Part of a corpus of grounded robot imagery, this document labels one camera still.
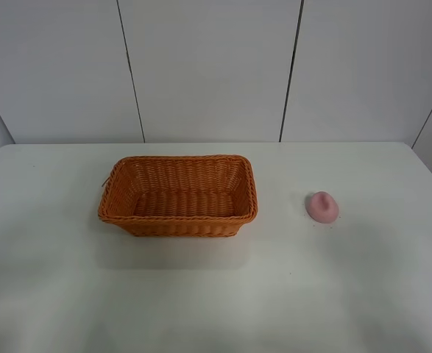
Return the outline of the pink peach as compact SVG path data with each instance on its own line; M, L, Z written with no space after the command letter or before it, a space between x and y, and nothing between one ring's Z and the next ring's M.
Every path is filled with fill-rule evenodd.
M338 203L325 191L310 195L305 209L313 220L321 224L332 224L339 217Z

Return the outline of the orange woven wicker basket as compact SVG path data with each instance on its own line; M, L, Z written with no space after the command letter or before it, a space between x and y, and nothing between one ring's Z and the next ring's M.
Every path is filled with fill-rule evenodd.
M98 208L101 221L136 237L231 237L257 213L251 163L228 154L125 157Z

